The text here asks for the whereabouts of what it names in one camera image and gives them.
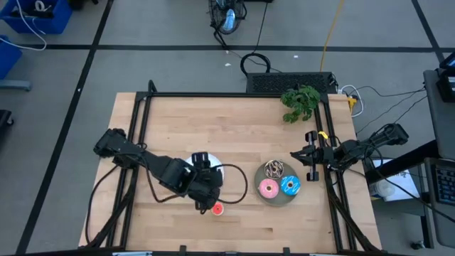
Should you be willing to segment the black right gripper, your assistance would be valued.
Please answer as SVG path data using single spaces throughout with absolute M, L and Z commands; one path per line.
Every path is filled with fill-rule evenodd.
M 323 145 L 320 147 L 316 147 L 315 145 L 318 135 L 322 136 L 319 141 L 322 142 Z M 308 149 L 304 147 L 299 151 L 290 153 L 291 157 L 301 162 L 303 166 L 310 167 L 310 171 L 306 175 L 307 181 L 319 180 L 319 173 L 316 170 L 317 164 L 329 164 L 333 161 L 333 150 L 332 147 L 328 145 L 328 139 L 329 135 L 324 131 L 307 132 L 305 134 L 305 140 L 309 143 Z

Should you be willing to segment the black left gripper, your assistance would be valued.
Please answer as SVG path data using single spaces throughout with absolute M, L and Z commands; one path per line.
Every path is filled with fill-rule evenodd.
M 196 179 L 190 186 L 188 196 L 195 201 L 195 209 L 202 209 L 204 215 L 218 201 L 223 185 L 223 167 L 220 160 L 208 152 L 193 153 L 186 162 L 196 171 Z

